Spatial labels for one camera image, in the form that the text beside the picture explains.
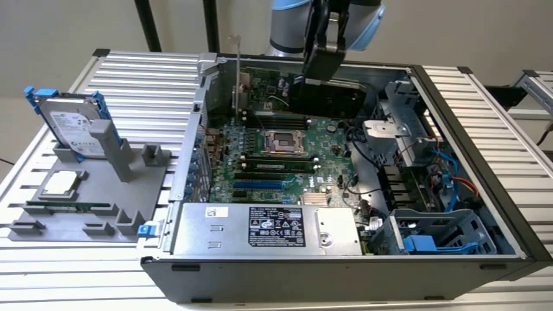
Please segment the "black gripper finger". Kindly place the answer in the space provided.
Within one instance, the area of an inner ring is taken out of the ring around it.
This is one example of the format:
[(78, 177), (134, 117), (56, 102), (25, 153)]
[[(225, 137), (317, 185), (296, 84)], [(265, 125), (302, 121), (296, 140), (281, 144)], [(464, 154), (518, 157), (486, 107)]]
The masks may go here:
[(346, 49), (342, 47), (336, 51), (329, 51), (325, 47), (306, 47), (301, 83), (317, 85), (320, 81), (330, 80), (345, 59), (345, 54)]

